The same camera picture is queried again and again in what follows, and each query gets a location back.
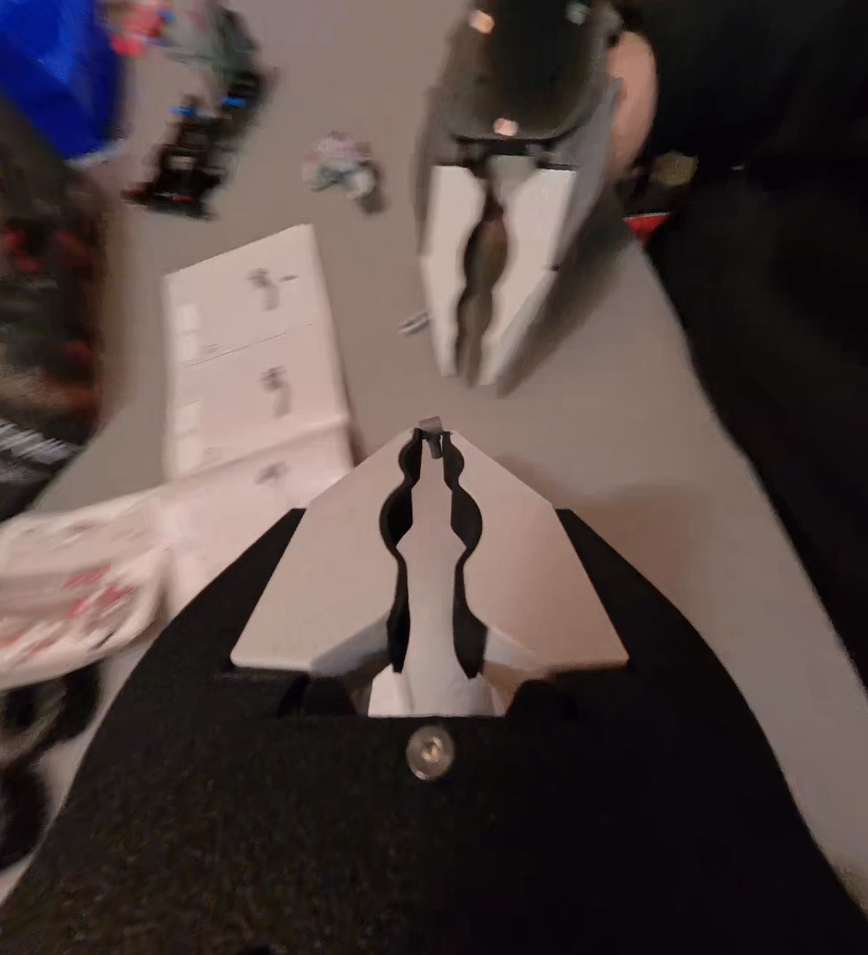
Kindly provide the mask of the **grey red toy vehicle body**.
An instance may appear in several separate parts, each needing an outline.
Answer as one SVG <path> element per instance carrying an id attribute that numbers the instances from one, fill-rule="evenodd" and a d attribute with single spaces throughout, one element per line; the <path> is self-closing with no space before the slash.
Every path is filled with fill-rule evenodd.
<path id="1" fill-rule="evenodd" d="M 366 214 L 385 209 L 380 164 L 370 144 L 347 133 L 321 137 L 302 162 L 301 178 L 315 192 L 342 190 Z"/>

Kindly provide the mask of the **red grey sticker sheet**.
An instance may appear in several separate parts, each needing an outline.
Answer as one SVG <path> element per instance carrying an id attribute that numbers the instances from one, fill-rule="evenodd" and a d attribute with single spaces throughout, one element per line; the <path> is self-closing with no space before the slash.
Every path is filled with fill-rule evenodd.
<path id="1" fill-rule="evenodd" d="M 162 607 L 169 548 L 156 491 L 0 526 L 0 690 L 136 642 Z"/>

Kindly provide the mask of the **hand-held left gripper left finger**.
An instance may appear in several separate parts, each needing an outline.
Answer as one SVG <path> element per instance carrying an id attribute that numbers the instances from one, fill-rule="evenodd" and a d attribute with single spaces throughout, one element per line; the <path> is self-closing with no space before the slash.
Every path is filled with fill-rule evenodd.
<path id="1" fill-rule="evenodd" d="M 362 712 L 415 712 L 400 545 L 423 456 L 421 430 L 400 434 L 311 501 L 231 652 L 236 672 L 331 678 L 367 694 Z"/>

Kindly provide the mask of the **person's right hand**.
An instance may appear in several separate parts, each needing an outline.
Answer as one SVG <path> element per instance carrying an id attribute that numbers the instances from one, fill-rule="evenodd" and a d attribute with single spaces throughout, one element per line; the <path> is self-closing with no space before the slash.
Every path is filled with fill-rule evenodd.
<path id="1" fill-rule="evenodd" d="M 641 154 L 653 126 L 657 101 L 653 50 L 639 34 L 624 31 L 609 50 L 606 72 L 619 84 L 609 164 L 610 178 L 616 182 Z"/>

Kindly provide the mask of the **person's right forearm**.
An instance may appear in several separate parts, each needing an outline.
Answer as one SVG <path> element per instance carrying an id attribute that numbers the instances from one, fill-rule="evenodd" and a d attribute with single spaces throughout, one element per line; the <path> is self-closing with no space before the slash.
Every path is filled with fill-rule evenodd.
<path id="1" fill-rule="evenodd" d="M 710 177 L 868 176 L 868 1 L 630 2 L 655 59 L 644 160 L 695 158 Z"/>

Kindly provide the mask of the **blue plastic bin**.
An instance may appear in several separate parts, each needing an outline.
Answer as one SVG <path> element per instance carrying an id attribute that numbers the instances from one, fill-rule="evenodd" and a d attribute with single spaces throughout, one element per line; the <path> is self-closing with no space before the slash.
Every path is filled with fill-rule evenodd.
<path id="1" fill-rule="evenodd" d="M 115 140 L 123 70 L 95 1 L 0 1 L 0 93 L 68 160 Z"/>

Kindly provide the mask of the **open instruction booklet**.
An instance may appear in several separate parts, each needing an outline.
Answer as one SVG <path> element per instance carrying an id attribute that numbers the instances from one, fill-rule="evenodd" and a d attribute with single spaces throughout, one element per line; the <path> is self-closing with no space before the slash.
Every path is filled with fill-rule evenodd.
<path id="1" fill-rule="evenodd" d="M 162 519 L 178 614 L 288 511 L 353 468 L 314 227 L 163 280 Z"/>

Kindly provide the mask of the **black toy set box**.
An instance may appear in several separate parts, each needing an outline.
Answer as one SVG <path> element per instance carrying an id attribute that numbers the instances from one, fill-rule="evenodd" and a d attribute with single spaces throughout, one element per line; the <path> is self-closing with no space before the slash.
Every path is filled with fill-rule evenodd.
<path id="1" fill-rule="evenodd" d="M 0 523 L 101 415 L 106 203 L 0 95 Z"/>

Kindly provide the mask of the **black toy car chassis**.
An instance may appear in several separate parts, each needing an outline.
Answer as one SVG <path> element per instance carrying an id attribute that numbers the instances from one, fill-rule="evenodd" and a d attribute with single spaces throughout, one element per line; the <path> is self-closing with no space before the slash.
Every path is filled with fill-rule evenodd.
<path id="1" fill-rule="evenodd" d="M 148 178 L 120 195 L 150 211 L 205 221 L 208 198 L 228 179 L 273 81 L 244 17 L 227 2 L 202 2 L 188 23 L 165 24 L 173 58 L 199 73 L 206 90 L 173 107 L 174 122 L 154 150 Z"/>

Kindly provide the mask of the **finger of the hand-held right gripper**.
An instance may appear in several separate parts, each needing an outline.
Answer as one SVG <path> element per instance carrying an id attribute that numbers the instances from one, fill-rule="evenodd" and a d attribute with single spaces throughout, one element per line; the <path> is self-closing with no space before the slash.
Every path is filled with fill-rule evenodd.
<path id="1" fill-rule="evenodd" d="M 504 269 L 491 290 L 479 383 L 499 386 L 512 368 L 551 290 L 575 170 L 489 168 L 507 236 Z"/>
<path id="2" fill-rule="evenodd" d="M 484 245 L 486 198 L 469 169 L 432 167 L 419 262 L 431 342 L 444 376 L 488 375 L 494 276 Z"/>

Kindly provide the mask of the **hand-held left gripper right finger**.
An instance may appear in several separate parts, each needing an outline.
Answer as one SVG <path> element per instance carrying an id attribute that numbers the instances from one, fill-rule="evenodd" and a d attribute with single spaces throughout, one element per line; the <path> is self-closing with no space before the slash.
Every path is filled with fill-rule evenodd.
<path id="1" fill-rule="evenodd" d="M 441 437 L 453 572 L 453 649 L 498 713 L 523 684 L 619 670 L 629 653 L 545 497 L 463 436 Z"/>

